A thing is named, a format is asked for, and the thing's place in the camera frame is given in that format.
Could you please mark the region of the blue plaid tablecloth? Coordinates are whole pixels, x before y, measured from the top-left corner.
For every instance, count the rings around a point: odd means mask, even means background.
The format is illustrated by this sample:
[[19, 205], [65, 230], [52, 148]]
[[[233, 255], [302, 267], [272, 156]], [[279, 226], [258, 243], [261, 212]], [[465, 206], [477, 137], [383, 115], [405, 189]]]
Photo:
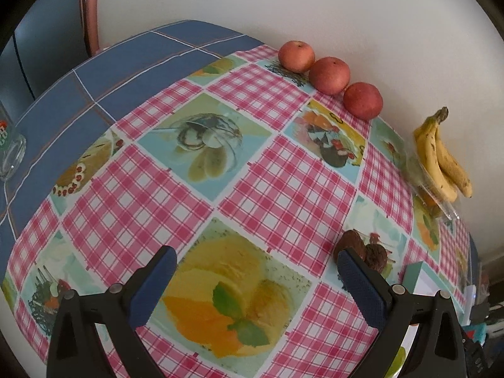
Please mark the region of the blue plaid tablecloth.
[[108, 127], [218, 57], [259, 45], [243, 31], [182, 20], [130, 37], [62, 77], [16, 125], [27, 147], [1, 189], [1, 241], [14, 243], [56, 177]]

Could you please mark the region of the large green guava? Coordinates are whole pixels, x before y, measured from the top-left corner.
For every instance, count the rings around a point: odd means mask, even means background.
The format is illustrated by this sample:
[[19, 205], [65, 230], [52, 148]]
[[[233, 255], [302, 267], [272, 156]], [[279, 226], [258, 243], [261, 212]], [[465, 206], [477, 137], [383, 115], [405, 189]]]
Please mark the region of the large green guava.
[[396, 356], [385, 375], [386, 378], [393, 377], [402, 368], [406, 360], [406, 356], [407, 356], [406, 349], [403, 346], [401, 346], [398, 352], [396, 353]]

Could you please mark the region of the yellow banana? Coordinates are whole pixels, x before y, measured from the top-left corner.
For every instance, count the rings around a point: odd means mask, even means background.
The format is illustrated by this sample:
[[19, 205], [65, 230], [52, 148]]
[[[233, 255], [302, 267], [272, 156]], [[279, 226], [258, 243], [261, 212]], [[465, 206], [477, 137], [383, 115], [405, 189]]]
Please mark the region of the yellow banana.
[[457, 190], [444, 177], [437, 159], [436, 133], [439, 124], [437, 118], [429, 116], [425, 122], [414, 131], [417, 155], [434, 183], [434, 192], [442, 200], [454, 202]]
[[435, 135], [437, 144], [437, 160], [441, 170], [454, 183], [465, 198], [473, 197], [473, 186], [465, 169], [450, 154], [448, 148], [441, 139], [441, 128], [437, 128]]

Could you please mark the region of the upper yellow banana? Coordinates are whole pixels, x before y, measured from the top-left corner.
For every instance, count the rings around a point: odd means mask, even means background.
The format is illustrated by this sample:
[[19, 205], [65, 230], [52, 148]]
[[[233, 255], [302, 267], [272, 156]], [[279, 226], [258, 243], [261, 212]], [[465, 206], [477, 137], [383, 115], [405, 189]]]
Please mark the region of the upper yellow banana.
[[473, 197], [473, 186], [465, 169], [450, 154], [448, 148], [441, 139], [441, 128], [437, 128], [435, 135], [437, 144], [437, 160], [441, 170], [454, 183], [465, 198]]

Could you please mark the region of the clear plastic fruit container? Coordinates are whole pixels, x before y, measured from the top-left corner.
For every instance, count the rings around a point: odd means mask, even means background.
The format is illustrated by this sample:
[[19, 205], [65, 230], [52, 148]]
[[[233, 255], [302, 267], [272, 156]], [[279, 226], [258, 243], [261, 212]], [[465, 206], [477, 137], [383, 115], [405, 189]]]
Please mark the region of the clear plastic fruit container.
[[405, 149], [405, 162], [402, 169], [402, 176], [408, 182], [410, 189], [417, 195], [425, 206], [429, 214], [443, 221], [454, 221], [461, 219], [457, 209], [459, 202], [445, 201], [436, 190], [435, 184], [421, 165], [420, 159], [412, 148]]

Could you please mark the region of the brown salak fruit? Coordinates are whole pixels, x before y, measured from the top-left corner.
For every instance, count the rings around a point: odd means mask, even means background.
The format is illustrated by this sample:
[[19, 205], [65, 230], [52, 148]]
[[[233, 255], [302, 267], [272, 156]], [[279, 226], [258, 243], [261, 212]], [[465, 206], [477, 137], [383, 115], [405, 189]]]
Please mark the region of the brown salak fruit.
[[366, 265], [374, 271], [381, 273], [387, 265], [388, 255], [385, 248], [379, 244], [366, 245]]
[[362, 260], [366, 259], [366, 246], [356, 230], [345, 230], [336, 242], [332, 254], [335, 263], [345, 248], [352, 248]]

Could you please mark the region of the red apple middle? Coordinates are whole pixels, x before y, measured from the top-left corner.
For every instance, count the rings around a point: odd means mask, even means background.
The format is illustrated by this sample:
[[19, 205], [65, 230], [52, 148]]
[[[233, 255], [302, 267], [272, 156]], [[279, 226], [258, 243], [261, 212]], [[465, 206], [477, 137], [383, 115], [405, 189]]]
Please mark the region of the red apple middle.
[[350, 68], [336, 57], [323, 57], [311, 66], [308, 80], [313, 87], [328, 96], [336, 96], [350, 81]]

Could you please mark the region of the red apple near bananas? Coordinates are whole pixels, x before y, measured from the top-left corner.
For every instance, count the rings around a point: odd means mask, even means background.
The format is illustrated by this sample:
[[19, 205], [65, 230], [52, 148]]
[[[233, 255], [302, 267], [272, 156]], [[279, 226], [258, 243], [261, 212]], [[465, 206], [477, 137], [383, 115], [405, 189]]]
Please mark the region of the red apple near bananas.
[[376, 86], [365, 82], [351, 84], [343, 94], [343, 106], [355, 118], [369, 121], [384, 107], [383, 97]]

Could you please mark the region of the white power strip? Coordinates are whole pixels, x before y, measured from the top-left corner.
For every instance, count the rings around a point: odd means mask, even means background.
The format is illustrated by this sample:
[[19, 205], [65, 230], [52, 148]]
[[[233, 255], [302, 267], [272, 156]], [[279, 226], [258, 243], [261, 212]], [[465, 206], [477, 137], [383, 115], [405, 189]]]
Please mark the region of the white power strip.
[[475, 305], [476, 302], [477, 292], [478, 290], [475, 284], [469, 284], [465, 287], [464, 296], [466, 299], [466, 303], [464, 307], [464, 314], [466, 316], [469, 316], [471, 314], [471, 310], [473, 309], [473, 306]]

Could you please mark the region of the white tray teal rim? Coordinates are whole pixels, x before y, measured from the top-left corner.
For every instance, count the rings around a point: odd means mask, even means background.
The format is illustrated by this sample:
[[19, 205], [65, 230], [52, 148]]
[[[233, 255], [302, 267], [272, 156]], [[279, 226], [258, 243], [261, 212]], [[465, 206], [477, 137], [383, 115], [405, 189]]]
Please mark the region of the white tray teal rim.
[[414, 297], [400, 347], [406, 360], [393, 377], [466, 377], [469, 339], [446, 283], [425, 263], [407, 266], [402, 285]]

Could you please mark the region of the red apple far left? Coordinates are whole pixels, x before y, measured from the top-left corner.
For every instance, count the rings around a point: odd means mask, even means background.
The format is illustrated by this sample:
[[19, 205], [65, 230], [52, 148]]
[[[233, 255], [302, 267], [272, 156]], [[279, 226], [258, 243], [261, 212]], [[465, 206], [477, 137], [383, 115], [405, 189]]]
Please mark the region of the red apple far left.
[[288, 71], [304, 73], [315, 63], [315, 53], [308, 43], [291, 40], [278, 51], [278, 60]]

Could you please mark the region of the lower yellow banana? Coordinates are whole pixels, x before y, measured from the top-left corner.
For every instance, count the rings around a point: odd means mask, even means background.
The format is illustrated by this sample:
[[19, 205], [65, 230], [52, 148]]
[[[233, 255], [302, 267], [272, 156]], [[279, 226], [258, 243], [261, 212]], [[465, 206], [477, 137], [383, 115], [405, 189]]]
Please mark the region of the lower yellow banana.
[[437, 159], [436, 133], [439, 124], [437, 118], [429, 116], [425, 122], [414, 131], [417, 155], [434, 183], [434, 192], [442, 200], [454, 202], [457, 190], [444, 177]]

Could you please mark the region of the pink checkered fruit tablecloth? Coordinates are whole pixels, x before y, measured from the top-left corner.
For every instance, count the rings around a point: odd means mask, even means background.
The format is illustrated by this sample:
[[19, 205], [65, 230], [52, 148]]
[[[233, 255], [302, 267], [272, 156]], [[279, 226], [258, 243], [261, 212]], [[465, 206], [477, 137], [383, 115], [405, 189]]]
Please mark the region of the pink checkered fruit tablecloth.
[[402, 179], [381, 119], [291, 77], [265, 45], [220, 56], [108, 127], [60, 173], [12, 245], [3, 293], [45, 360], [61, 296], [125, 281], [171, 245], [180, 270], [140, 335], [170, 377], [344, 377], [375, 337], [331, 253], [379, 243], [384, 277], [429, 265], [463, 306], [463, 226]]

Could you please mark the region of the pink chair frame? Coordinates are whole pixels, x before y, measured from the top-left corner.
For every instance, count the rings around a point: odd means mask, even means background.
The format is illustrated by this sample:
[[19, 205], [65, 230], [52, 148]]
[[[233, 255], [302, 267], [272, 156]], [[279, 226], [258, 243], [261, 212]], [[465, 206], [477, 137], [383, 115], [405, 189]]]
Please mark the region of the pink chair frame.
[[98, 0], [80, 0], [84, 45], [89, 57], [99, 52]]

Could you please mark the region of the clear drinking glass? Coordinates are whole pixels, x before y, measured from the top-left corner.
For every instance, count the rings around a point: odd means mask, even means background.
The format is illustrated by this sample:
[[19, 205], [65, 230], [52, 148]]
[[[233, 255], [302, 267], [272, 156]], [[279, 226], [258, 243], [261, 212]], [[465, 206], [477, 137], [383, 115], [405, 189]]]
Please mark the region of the clear drinking glass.
[[16, 172], [26, 152], [26, 139], [17, 131], [3, 104], [0, 106], [0, 177], [7, 182]]

